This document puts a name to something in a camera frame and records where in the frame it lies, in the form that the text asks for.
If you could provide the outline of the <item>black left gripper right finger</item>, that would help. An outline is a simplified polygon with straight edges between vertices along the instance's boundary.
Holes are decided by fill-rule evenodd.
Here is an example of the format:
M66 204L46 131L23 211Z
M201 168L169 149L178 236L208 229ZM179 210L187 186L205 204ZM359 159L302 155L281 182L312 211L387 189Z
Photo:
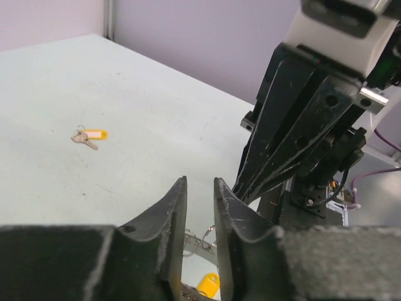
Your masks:
M223 300L399 300L400 229L276 226L214 180Z

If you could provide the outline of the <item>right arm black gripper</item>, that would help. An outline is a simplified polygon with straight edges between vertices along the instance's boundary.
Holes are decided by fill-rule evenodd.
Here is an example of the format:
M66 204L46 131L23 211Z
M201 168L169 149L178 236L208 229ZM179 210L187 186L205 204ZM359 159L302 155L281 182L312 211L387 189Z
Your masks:
M389 86L389 54L365 77L305 46L278 45L257 104L245 116L251 136L234 194L249 204L293 176L322 186L349 169L366 143L366 128L355 122L364 112L382 110L362 90Z

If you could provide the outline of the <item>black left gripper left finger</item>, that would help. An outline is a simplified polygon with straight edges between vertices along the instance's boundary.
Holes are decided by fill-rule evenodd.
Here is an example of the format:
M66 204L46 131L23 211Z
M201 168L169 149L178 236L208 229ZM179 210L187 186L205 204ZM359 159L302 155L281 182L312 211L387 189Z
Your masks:
M187 179L122 226L4 226L2 300L178 300Z

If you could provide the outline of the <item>metal keyring disc with keys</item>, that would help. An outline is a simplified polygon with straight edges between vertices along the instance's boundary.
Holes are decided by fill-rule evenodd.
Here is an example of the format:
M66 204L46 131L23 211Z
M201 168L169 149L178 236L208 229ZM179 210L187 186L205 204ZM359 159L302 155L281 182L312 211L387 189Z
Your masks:
M208 272L200 278L197 285L188 285L184 282L181 283L180 300L220 300L220 275L219 267L217 264L217 241L208 242L206 238L215 230L216 226L208 227L206 232L201 238L195 233L186 229L184 232L184 249L183 257L190 258L197 256L213 265L216 270Z

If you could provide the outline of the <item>yellow tagged key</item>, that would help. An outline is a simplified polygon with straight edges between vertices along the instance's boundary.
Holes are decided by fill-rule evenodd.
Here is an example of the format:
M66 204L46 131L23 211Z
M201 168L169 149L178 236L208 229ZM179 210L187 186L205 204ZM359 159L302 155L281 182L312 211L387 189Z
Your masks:
M71 140L77 144L84 144L94 151L98 150L95 143L98 140L106 140L108 132L103 129L87 129L84 125L78 125L76 132L71 136Z

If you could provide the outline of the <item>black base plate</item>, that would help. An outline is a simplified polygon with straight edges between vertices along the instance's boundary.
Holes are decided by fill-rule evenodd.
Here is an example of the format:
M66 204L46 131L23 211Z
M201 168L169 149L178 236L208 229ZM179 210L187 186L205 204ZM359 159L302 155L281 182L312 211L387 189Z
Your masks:
M345 224L343 208L328 202L329 186L308 189L297 179L290 179L266 192L256 212L266 220L287 228Z

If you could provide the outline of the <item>right aluminium frame rail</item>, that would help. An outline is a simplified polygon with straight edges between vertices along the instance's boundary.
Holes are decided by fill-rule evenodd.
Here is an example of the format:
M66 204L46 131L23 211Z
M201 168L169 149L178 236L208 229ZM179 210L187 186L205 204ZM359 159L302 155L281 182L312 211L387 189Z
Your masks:
M108 40L114 40L114 26L115 26L115 1L105 0L104 5L104 19L103 19L103 31L104 37Z

